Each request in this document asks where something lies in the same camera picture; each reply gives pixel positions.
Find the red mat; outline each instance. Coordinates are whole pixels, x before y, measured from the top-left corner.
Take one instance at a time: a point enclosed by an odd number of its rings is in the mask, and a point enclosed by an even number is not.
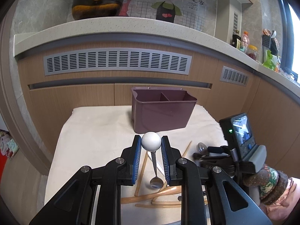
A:
[[[0,180],[2,177],[2,173],[3,173],[3,169],[6,163],[7,157],[6,156],[2,156],[0,153]]]

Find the yellow lid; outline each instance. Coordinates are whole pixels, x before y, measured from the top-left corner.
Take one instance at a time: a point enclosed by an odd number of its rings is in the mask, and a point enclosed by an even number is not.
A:
[[[256,50],[257,51],[257,47],[253,46],[253,45],[249,45],[248,48],[252,49],[252,50]]]

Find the display screen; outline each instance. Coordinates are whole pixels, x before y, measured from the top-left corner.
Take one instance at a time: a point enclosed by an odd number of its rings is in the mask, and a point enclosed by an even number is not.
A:
[[[251,138],[252,134],[248,124],[247,116],[243,116],[233,121],[233,128],[235,131],[236,138],[240,144],[244,144],[248,139]]]

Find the small vent grille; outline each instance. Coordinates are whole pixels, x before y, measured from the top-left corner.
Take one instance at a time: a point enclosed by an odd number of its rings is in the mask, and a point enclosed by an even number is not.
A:
[[[248,75],[232,68],[223,66],[220,81],[240,86],[246,86],[248,82]]]
[[[96,48],[44,57],[45,75],[93,70],[139,70],[188,75],[192,57],[136,48]]]
[[[238,30],[238,15],[233,13],[233,32],[235,33]]]

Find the black apron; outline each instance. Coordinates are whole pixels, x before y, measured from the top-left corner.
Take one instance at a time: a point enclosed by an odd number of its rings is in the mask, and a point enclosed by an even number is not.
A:
[[[173,4],[173,9],[167,9],[163,7],[163,2],[156,10],[156,19],[162,20],[170,23],[174,23],[175,18],[175,5]]]

